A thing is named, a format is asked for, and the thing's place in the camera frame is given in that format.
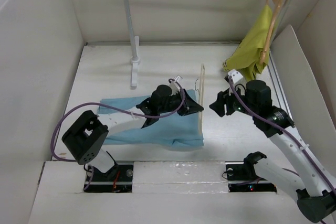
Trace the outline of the light blue trousers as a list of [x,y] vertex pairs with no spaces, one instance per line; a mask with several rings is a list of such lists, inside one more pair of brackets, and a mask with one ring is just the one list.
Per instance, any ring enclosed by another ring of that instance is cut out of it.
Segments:
[[[102,99],[100,103],[128,110],[148,95],[140,97]],[[159,144],[172,148],[197,148],[204,146],[203,135],[198,130],[198,114],[179,116],[177,113],[159,119],[144,129],[131,129],[108,136],[105,145]]]

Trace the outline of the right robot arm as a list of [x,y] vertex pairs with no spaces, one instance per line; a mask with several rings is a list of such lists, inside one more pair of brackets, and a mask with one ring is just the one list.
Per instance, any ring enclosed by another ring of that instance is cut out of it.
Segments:
[[244,158],[247,178],[261,177],[285,192],[311,222],[335,216],[335,177],[317,160],[300,137],[292,118],[273,105],[271,89],[264,81],[253,80],[243,89],[228,77],[229,88],[221,91],[209,107],[220,117],[240,112],[252,117],[254,125],[275,144],[291,166],[290,172],[271,161],[262,152]]

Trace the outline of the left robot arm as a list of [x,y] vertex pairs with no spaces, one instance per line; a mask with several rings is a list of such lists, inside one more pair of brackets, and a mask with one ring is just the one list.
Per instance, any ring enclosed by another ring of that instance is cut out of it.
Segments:
[[106,138],[134,129],[145,129],[177,113],[189,116],[202,112],[187,91],[177,85],[160,85],[150,97],[128,110],[115,109],[112,114],[95,114],[84,111],[62,136],[62,141],[79,165],[88,165],[91,173],[99,173],[112,180],[119,165],[102,146]]

